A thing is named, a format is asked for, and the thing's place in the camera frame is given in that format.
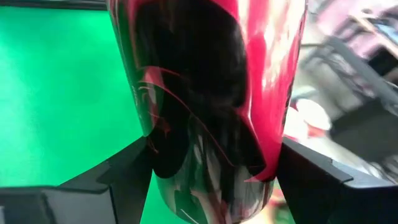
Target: green screen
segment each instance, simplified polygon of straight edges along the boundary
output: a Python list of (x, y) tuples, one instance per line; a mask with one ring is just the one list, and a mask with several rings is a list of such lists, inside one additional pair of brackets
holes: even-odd
[(0, 7), (0, 187), (61, 184), (141, 136), (107, 12)]

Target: green backdrop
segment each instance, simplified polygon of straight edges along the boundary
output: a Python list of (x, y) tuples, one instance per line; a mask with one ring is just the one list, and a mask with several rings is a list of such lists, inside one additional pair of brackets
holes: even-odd
[[(59, 185), (142, 131), (107, 12), (0, 7), (0, 187)], [(152, 179), (142, 223), (183, 223)]]

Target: tumbler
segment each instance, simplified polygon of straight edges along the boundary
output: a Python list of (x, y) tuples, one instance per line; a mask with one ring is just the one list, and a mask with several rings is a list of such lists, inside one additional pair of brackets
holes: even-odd
[(160, 194), (190, 223), (271, 196), (306, 0), (107, 0)]

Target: white object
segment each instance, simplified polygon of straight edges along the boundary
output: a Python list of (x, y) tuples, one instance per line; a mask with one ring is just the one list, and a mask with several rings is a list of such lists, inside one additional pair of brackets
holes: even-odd
[(299, 99), (296, 108), (307, 124), (321, 130), (330, 130), (330, 118), (318, 103), (308, 99)]
[(301, 114), (291, 107), (287, 109), (284, 135), (298, 142), (308, 138), (308, 125)]

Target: red and black tumbler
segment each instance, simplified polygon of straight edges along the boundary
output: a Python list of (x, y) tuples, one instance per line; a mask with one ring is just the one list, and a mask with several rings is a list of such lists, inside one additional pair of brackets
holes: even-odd
[(305, 0), (108, 0), (159, 190), (190, 223), (267, 203)]

